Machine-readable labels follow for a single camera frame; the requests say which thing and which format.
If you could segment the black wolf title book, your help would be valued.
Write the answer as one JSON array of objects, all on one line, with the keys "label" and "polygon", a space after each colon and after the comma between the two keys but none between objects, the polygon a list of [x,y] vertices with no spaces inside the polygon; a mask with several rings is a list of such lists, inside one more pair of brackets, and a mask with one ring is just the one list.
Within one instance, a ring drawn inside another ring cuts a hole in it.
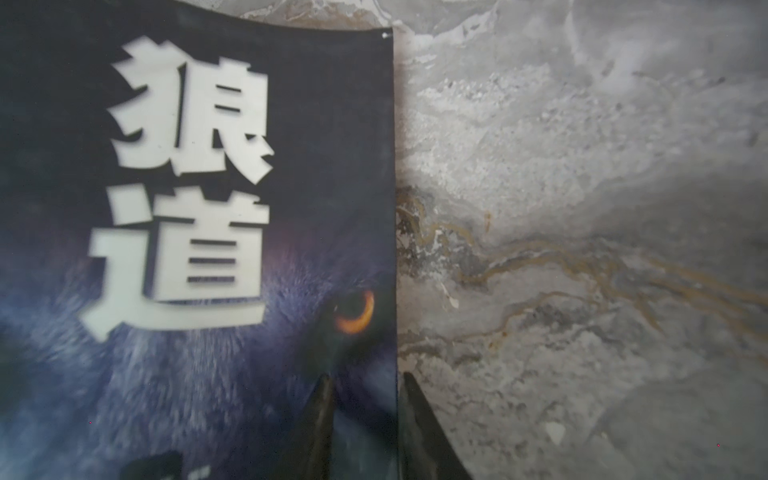
[{"label": "black wolf title book", "polygon": [[1,475],[397,477],[394,33],[1,5]]}]

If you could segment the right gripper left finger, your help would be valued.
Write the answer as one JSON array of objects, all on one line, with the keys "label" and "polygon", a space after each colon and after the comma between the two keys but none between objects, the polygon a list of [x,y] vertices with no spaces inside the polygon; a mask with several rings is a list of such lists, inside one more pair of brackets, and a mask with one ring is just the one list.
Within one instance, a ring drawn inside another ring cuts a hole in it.
[{"label": "right gripper left finger", "polygon": [[270,474],[277,480],[328,480],[335,414],[331,377],[321,375]]}]

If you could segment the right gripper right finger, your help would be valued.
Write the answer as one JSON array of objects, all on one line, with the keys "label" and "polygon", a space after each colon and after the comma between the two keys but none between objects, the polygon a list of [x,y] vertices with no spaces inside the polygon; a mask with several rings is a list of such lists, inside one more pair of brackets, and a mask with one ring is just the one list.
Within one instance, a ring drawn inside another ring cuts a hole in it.
[{"label": "right gripper right finger", "polygon": [[472,479],[411,372],[400,381],[398,444],[401,479]]}]

